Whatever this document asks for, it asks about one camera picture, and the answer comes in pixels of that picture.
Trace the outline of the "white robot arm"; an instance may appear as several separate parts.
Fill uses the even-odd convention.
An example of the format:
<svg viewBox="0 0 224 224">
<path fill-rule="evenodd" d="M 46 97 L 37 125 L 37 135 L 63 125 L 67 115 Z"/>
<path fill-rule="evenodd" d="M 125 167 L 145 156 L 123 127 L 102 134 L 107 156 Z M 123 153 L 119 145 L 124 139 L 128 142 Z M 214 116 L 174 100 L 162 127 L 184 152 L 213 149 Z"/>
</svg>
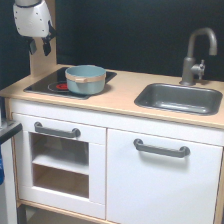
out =
<svg viewBox="0 0 224 224">
<path fill-rule="evenodd" d="M 17 31 L 26 38 L 30 54 L 37 50 L 35 38 L 41 38 L 44 55 L 48 56 L 51 52 L 50 41 L 56 36 L 56 30 L 46 1 L 15 0 L 13 14 Z"/>
</svg>

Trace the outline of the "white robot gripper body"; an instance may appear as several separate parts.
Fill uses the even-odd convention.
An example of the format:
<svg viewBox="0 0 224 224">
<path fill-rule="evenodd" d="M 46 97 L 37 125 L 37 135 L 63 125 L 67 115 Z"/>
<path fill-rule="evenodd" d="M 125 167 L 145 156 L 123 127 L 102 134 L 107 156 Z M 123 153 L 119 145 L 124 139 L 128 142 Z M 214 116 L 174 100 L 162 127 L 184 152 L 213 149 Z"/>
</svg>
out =
<svg viewBox="0 0 224 224">
<path fill-rule="evenodd" d="M 13 14 L 17 31 L 21 36 L 48 36 L 52 20 L 45 0 L 15 0 Z"/>
</svg>

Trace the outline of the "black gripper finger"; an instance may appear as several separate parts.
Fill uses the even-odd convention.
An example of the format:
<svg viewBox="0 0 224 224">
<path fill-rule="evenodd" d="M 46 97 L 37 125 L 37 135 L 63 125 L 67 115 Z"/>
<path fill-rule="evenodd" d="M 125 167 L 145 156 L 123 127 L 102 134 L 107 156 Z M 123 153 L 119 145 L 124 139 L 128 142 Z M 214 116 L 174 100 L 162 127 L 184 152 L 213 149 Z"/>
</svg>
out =
<svg viewBox="0 0 224 224">
<path fill-rule="evenodd" d="M 50 33 L 47 37 L 42 38 L 43 40 L 43 51 L 44 51 L 44 55 L 48 56 L 51 52 L 51 45 L 50 45 L 50 41 L 55 38 L 56 34 L 55 33 Z"/>
<path fill-rule="evenodd" d="M 30 54 L 31 55 L 35 54 L 35 52 L 37 51 L 35 40 L 33 38 L 28 38 L 27 42 L 28 42 L 28 47 L 29 47 Z"/>
</svg>

